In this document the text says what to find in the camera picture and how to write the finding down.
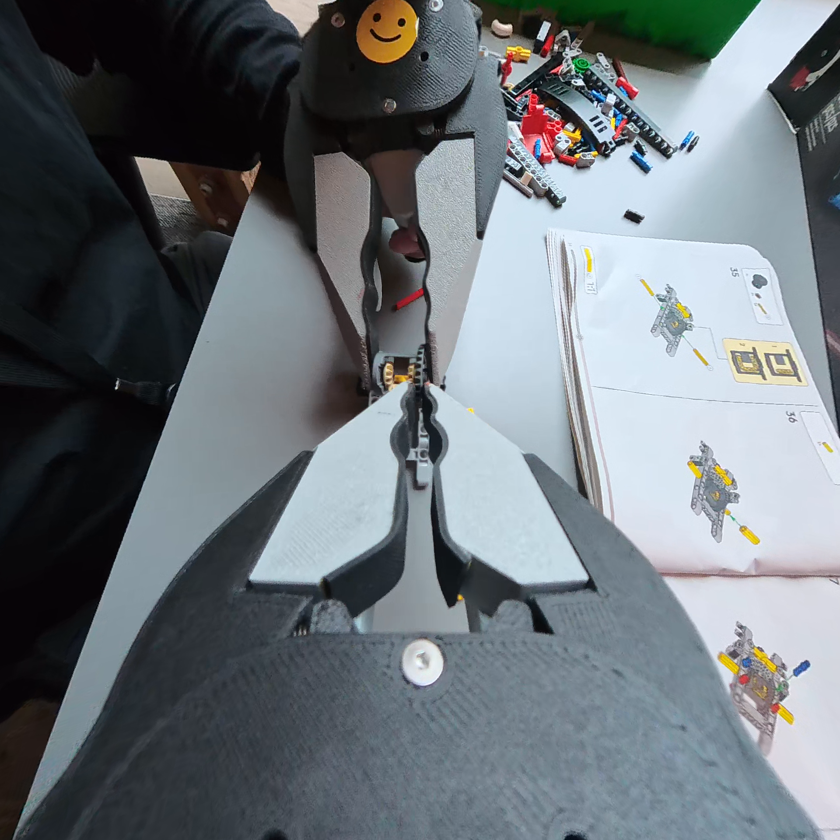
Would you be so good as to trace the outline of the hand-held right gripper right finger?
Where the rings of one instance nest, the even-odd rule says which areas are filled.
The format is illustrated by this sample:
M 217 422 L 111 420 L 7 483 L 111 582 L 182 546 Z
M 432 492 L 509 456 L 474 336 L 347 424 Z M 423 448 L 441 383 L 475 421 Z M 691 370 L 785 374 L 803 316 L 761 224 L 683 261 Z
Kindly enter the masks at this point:
M 585 589 L 588 575 L 525 454 L 436 385 L 427 388 L 432 530 L 446 603 L 525 602 Z

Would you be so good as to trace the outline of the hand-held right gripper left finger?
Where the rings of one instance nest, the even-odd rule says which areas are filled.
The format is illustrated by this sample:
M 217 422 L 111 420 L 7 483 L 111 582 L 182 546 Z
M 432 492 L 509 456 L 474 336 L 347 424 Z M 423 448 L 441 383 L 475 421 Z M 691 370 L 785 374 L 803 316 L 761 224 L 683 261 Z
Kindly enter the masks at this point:
M 403 383 L 316 447 L 248 582 L 370 610 L 403 575 L 413 407 Z

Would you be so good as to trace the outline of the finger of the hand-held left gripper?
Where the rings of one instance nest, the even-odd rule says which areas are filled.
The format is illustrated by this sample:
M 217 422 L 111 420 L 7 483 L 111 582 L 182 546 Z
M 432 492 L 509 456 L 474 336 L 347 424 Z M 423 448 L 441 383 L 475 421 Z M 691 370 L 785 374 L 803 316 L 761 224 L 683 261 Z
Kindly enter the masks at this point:
M 380 289 L 375 261 L 382 234 L 378 188 L 362 164 L 343 152 L 314 163 L 317 255 L 351 360 L 362 387 L 373 388 L 371 366 L 379 349 L 375 314 Z
M 442 141 L 415 172 L 418 232 L 427 267 L 426 338 L 429 377 L 441 385 L 452 360 L 476 274 L 475 142 Z

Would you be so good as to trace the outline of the grey lego differential housing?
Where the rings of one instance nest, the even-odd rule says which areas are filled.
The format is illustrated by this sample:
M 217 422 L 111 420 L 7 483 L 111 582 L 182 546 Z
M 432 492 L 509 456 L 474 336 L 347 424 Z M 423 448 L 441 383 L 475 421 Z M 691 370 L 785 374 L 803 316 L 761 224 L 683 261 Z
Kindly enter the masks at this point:
M 427 346 L 419 345 L 414 353 L 400 355 L 380 351 L 371 367 L 371 390 L 369 403 L 381 399 L 386 393 L 401 384 L 409 384 L 415 390 L 430 382 L 427 364 Z

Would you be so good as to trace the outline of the person's left forearm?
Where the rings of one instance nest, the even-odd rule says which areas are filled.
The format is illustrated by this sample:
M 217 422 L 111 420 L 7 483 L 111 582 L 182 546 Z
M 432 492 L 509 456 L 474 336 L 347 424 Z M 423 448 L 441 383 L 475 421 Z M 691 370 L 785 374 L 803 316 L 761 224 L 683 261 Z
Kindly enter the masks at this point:
M 132 154 L 282 167 L 301 37 L 267 2 L 15 5 L 49 69 L 106 84 Z

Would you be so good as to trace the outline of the pile of loose lego pieces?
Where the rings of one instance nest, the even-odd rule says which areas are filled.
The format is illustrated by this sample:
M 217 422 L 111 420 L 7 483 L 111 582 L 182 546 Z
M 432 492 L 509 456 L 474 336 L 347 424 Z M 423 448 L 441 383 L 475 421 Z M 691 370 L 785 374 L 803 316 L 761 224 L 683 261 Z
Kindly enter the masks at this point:
M 494 19 L 482 32 L 490 44 L 479 46 L 479 56 L 497 64 L 507 114 L 502 174 L 522 195 L 560 208 L 567 198 L 561 171 L 586 172 L 625 148 L 646 175 L 651 153 L 669 160 L 697 147 L 696 132 L 674 142 L 638 107 L 639 90 L 618 57 L 585 52 L 595 21 L 563 26 L 536 14 L 519 22 L 537 25 L 532 46 L 525 31 L 517 35 L 512 24 Z

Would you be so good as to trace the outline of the lego instruction booklet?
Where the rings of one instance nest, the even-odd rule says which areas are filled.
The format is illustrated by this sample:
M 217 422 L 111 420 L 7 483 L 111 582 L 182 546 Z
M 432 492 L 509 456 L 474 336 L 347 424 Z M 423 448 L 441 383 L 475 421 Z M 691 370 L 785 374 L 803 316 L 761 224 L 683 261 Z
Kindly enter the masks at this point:
M 586 494 L 838 838 L 838 435 L 774 268 L 748 245 L 552 228 L 546 247 Z

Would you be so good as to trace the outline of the black lego set box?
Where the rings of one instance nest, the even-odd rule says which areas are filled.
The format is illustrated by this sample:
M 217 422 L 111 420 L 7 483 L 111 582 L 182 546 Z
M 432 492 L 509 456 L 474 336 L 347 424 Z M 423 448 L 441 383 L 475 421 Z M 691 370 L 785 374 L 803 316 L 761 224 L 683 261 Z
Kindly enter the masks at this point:
M 817 293 L 839 410 L 839 9 L 769 84 L 796 134 Z

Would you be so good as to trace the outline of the person's left hand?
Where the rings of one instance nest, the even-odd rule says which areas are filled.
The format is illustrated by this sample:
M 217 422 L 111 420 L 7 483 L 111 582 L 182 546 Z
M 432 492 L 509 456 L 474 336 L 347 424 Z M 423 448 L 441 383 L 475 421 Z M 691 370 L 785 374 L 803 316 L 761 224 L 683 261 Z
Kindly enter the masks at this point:
M 389 237 L 388 246 L 392 252 L 404 256 L 409 261 L 426 260 L 424 247 L 419 241 L 417 226 L 414 224 L 397 226 Z

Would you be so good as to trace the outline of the wooden table leg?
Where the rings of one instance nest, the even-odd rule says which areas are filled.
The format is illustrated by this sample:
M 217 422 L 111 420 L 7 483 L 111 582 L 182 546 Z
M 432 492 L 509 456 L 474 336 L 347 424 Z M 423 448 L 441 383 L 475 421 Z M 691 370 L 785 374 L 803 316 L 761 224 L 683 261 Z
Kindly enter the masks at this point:
M 181 162 L 170 166 L 202 220 L 212 229 L 234 236 L 260 164 L 249 171 Z

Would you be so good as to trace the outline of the green plastic bin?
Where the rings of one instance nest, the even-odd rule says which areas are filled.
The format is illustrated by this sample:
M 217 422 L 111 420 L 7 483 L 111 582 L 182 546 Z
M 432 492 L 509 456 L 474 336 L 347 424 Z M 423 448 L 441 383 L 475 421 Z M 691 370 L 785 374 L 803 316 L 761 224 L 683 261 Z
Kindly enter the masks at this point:
M 713 59 L 734 36 L 757 1 L 490 1 L 479 2 L 499 20 L 544 13 L 562 24 L 595 22 L 596 29 L 656 47 Z

